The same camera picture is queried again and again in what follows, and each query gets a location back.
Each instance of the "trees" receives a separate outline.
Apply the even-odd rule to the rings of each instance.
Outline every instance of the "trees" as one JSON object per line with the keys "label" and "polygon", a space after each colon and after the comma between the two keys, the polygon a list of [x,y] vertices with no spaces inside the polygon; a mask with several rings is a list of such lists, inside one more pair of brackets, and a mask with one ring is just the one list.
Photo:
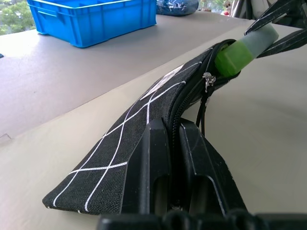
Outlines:
{"label": "trees", "polygon": [[211,9],[212,12],[221,13],[225,10],[224,2],[225,0],[200,0],[201,6],[204,8]]}
{"label": "trees", "polygon": [[35,29],[26,0],[0,0],[0,35]]}

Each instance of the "white table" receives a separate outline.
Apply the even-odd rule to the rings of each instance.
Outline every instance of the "white table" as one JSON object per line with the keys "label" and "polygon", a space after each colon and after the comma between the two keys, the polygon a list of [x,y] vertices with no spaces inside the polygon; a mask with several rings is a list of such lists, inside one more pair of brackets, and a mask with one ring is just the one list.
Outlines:
{"label": "white table", "polygon": [[[98,217],[49,210],[41,199],[154,81],[212,44],[240,38],[246,27],[1,144],[0,228],[95,229]],[[276,29],[281,36],[294,30]],[[209,103],[206,136],[226,160],[250,212],[307,212],[306,53],[304,47],[253,61]],[[196,112],[194,106],[184,117],[195,120]]]}
{"label": "white table", "polygon": [[0,36],[0,137],[14,138],[244,23],[215,13],[157,16],[157,25],[80,49],[27,31]]}

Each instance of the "black fabric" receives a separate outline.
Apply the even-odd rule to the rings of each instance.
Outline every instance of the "black fabric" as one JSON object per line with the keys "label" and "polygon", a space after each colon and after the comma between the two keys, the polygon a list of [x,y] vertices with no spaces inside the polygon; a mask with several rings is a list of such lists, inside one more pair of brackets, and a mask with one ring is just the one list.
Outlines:
{"label": "black fabric", "polygon": [[159,117],[164,121],[171,120],[168,117],[170,108],[202,62],[208,62],[212,50],[210,48],[184,64],[156,92],[133,104],[74,170],[43,199],[44,205],[95,215],[119,213],[126,163],[145,130],[147,120]]}

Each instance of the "blue plastic crate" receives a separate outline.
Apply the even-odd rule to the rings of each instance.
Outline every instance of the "blue plastic crate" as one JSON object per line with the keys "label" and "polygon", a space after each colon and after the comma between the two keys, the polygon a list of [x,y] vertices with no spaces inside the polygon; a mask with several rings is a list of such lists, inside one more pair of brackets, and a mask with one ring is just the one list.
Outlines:
{"label": "blue plastic crate", "polygon": [[156,24],[156,0],[27,0],[36,29],[88,47]]}

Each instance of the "metal zipper slider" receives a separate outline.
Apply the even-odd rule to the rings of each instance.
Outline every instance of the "metal zipper slider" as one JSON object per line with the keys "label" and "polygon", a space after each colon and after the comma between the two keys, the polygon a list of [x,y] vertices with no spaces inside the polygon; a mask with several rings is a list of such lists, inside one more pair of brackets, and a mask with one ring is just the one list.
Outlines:
{"label": "metal zipper slider", "polygon": [[215,83],[216,78],[215,76],[212,76],[209,72],[205,72],[202,77],[206,79],[205,92],[208,92],[208,86],[213,86],[213,83]]}

